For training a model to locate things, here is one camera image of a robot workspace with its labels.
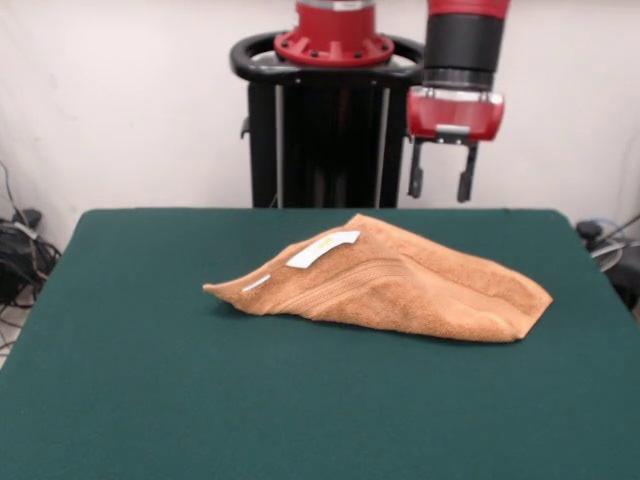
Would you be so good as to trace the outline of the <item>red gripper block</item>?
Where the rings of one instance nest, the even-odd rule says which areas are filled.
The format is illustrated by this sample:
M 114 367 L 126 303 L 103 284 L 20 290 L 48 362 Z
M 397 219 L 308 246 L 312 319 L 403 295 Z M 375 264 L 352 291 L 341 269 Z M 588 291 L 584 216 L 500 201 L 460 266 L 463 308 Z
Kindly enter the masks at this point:
M 413 86 L 407 95 L 407 126 L 412 141 L 408 195 L 419 198 L 423 187 L 421 167 L 425 141 L 475 143 L 493 141 L 504 115 L 504 96 L 491 91 L 452 90 Z M 478 145 L 469 144 L 460 174 L 457 201 L 471 199 Z

